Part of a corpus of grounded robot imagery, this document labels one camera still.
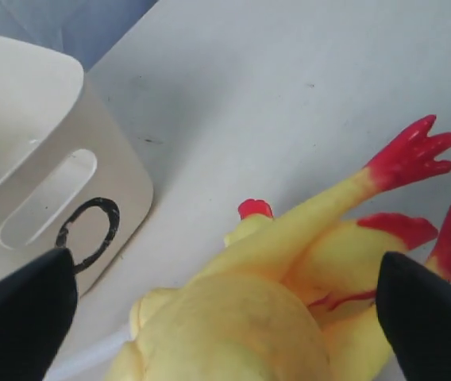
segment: yellow rubber chicken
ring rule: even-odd
[[[384,191],[451,171],[434,161],[451,133],[435,116],[404,129],[350,178],[274,219],[248,200],[226,248],[180,289],[155,289],[131,309],[134,340],[107,381],[371,381],[391,347],[372,304],[386,251],[438,237],[426,266],[451,281],[451,207],[438,231],[423,218],[341,216]],[[332,322],[326,315],[366,301]]]

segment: black ring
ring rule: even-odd
[[[120,209],[118,208],[118,204],[116,202],[103,197],[92,198],[91,200],[86,201],[79,208],[77,208],[75,212],[61,226],[60,231],[58,232],[58,236],[56,237],[55,248],[67,247],[67,237],[70,225],[72,225],[79,218],[79,216],[84,213],[85,210],[93,207],[98,207],[105,214],[107,214],[107,218],[109,219],[109,229],[107,230],[106,237],[97,248],[97,250],[95,250],[93,254],[85,258],[83,262],[74,266],[75,275],[89,268],[98,260],[98,258],[100,258],[100,256],[109,247],[111,241],[114,239],[114,236],[116,236],[116,232],[118,231],[118,227],[120,225]]]

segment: white table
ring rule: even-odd
[[[151,172],[156,201],[80,303],[63,354],[118,329],[148,289],[181,285],[221,249],[244,199],[280,214],[421,116],[451,130],[451,2],[160,0],[90,77]],[[359,212],[439,225],[450,201],[447,175]],[[399,377],[393,364],[380,379]]]

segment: red comb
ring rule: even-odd
[[[243,201],[238,207],[238,213],[242,220],[246,219],[252,214],[262,214],[266,217],[273,218],[273,212],[270,205],[264,200],[248,199]]]

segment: white plastic basket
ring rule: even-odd
[[[83,295],[151,202],[147,172],[79,62],[0,37],[0,278],[66,245]]]

